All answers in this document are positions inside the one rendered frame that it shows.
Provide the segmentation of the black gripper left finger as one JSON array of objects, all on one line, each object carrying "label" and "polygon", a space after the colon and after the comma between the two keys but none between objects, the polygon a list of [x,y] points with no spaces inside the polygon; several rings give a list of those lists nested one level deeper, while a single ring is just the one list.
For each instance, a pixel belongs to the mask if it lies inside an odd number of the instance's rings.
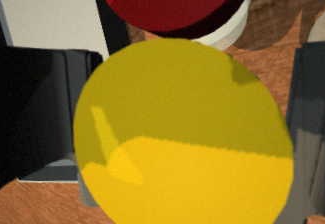
[{"label": "black gripper left finger", "polygon": [[81,203],[99,207],[77,163],[73,123],[81,91],[102,62],[88,49],[0,45],[0,189],[67,159],[78,168]]}]

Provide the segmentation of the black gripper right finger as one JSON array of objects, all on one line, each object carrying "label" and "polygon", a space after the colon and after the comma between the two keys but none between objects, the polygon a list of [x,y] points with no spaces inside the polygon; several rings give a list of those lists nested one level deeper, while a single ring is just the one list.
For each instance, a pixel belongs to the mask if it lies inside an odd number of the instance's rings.
[{"label": "black gripper right finger", "polygon": [[288,199],[273,224],[325,217],[325,41],[296,48],[285,120],[294,152]]}]

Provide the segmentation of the grey tray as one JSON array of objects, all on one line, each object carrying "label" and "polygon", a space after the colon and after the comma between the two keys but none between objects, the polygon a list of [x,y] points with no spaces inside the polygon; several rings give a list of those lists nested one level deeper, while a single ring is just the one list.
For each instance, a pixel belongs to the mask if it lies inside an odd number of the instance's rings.
[{"label": "grey tray", "polygon": [[[0,0],[0,45],[88,49],[99,52],[105,60],[130,45],[130,40],[125,21],[105,0]],[[17,180],[78,183],[77,170],[74,162],[63,159]]]}]

